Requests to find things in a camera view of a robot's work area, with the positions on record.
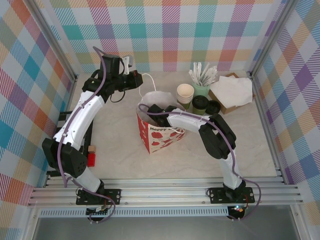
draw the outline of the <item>black lid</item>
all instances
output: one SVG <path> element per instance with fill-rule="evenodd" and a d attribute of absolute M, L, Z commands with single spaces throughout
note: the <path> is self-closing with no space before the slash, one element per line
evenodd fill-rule
<path fill-rule="evenodd" d="M 196 109 L 203 110 L 208 107 L 209 100 L 205 96 L 195 96 L 192 100 L 192 106 Z"/>
<path fill-rule="evenodd" d="M 209 105 L 205 110 L 206 114 L 213 115 L 220 112 L 221 106 L 220 103 L 214 100 L 209 101 Z"/>

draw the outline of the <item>paper cup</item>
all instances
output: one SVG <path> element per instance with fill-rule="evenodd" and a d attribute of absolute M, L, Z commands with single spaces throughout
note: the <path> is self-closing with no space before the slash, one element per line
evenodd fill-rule
<path fill-rule="evenodd" d="M 179 95 L 176 96 L 176 99 L 179 100 L 182 103 L 190 103 L 193 99 L 193 96 L 189 97 L 189 98 L 183 98 L 180 97 Z"/>
<path fill-rule="evenodd" d="M 180 84 L 177 89 L 176 89 L 176 93 L 178 96 L 182 97 L 182 98 L 190 98 L 193 97 L 195 92 L 195 89 L 189 85 L 189 84 Z"/>
<path fill-rule="evenodd" d="M 182 107 L 184 107 L 185 110 L 188 110 L 188 109 L 189 109 L 190 103 L 191 103 L 191 101 L 188 102 L 188 103 L 183 103 L 183 102 L 180 102 L 179 100 L 177 100 L 177 102 L 178 102 Z"/>

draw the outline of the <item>metal bracket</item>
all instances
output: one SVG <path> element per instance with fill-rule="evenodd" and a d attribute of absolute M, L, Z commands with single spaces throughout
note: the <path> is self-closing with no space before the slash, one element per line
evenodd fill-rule
<path fill-rule="evenodd" d="M 121 189 L 104 189 L 104 196 L 111 198 L 115 205 L 120 204 Z M 90 193 L 83 190 L 78 190 L 76 205 L 110 205 L 111 201 L 103 197 L 92 197 Z"/>
<path fill-rule="evenodd" d="M 212 187 L 207 190 L 207 196 L 211 204 L 253 204 L 255 202 L 254 192 L 251 187 L 245 187 L 243 194 L 236 201 L 231 201 L 226 196 L 226 190 L 223 187 Z"/>

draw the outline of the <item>small wooden block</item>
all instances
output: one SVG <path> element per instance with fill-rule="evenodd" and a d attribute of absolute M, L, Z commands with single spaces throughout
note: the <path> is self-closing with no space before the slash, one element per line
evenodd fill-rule
<path fill-rule="evenodd" d="M 96 164 L 96 155 L 94 153 L 89 153 L 88 154 L 88 167 L 94 167 Z"/>
<path fill-rule="evenodd" d="M 90 145 L 90 146 L 88 147 L 88 152 L 89 152 L 90 154 L 95 154 L 95 153 L 96 153 L 96 146 Z"/>

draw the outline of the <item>tissue paper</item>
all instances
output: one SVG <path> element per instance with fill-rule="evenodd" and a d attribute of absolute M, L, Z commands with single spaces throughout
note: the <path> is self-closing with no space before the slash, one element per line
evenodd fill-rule
<path fill-rule="evenodd" d="M 213 83 L 210 89 L 227 109 L 251 103 L 253 100 L 252 82 L 246 77 L 220 76 L 219 81 Z"/>

